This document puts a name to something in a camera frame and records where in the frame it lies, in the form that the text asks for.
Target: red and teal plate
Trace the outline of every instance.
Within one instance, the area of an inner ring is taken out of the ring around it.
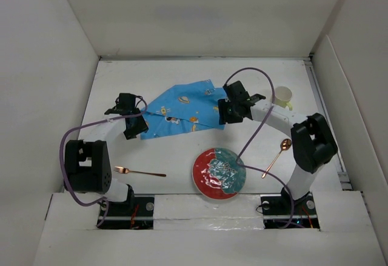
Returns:
[[[211,148],[200,154],[193,166],[193,180],[208,198],[228,199],[245,184],[247,170],[237,165],[237,155],[225,148]]]

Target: fork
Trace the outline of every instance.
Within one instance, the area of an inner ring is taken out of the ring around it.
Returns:
[[[128,168],[121,167],[121,166],[115,166],[114,171],[121,173],[121,174],[128,174],[130,172],[132,173],[141,173],[141,174],[147,174],[147,175],[154,175],[154,176],[160,176],[160,177],[166,177],[166,174],[161,174],[161,173],[151,173],[151,172],[141,172],[141,171],[134,171],[134,170],[129,170]]]

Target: blue cloth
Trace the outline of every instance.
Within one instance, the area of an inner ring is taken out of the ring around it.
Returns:
[[[211,80],[174,85],[157,97],[143,115],[149,130],[141,139],[172,136],[191,131],[224,129],[218,124],[218,100],[225,98],[222,88]]]

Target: white wall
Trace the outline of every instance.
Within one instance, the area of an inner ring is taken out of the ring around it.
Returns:
[[[337,0],[69,0],[99,55],[308,56]]]
[[[66,0],[0,0],[0,265],[31,265],[98,61]]]
[[[388,0],[345,0],[313,63],[350,180],[388,258]]]

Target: white enclosure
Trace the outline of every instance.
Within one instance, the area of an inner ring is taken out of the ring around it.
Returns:
[[[337,0],[69,0],[99,55],[308,56]]]

